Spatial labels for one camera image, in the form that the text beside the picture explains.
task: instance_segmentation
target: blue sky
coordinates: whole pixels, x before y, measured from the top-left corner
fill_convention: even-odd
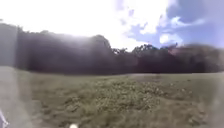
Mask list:
[[[0,0],[0,18],[29,31],[102,34],[112,47],[129,50],[175,42],[219,47],[224,37],[223,4],[223,0]]]

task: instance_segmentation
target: white cloud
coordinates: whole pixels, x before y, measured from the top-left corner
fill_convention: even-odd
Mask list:
[[[156,33],[160,17],[166,15],[166,9],[173,5],[177,5],[176,0],[124,0],[121,17],[129,26],[144,27],[142,34]],[[134,10],[132,16],[128,16],[130,10]]]
[[[183,39],[180,38],[177,34],[163,34],[160,36],[160,43],[165,44],[168,42],[173,42],[173,43],[182,43]]]
[[[180,21],[180,17],[174,17],[171,19],[170,23],[172,28],[179,28],[179,27],[188,27],[188,26],[195,26],[195,25],[201,25],[204,24],[206,21],[204,19],[197,19],[194,22],[191,23],[184,23]]]
[[[128,38],[132,26],[144,26],[155,33],[161,15],[176,0],[124,0],[124,10],[116,10],[116,0],[0,0],[0,18],[26,30],[92,36],[104,35],[112,47],[129,50],[145,44]]]
[[[167,43],[170,41],[181,43],[181,42],[183,42],[183,39],[181,39],[180,36],[178,36],[177,34],[169,34],[168,32],[172,31],[172,29],[201,25],[201,24],[204,24],[205,22],[206,21],[204,19],[198,19],[191,23],[184,23],[184,22],[180,21],[179,16],[174,17],[172,19],[168,19],[167,16],[164,16],[161,18],[159,26],[162,28],[165,28],[168,25],[170,25],[170,28],[164,31],[164,32],[167,32],[166,34],[162,34],[160,36],[160,43],[164,44],[164,43]]]

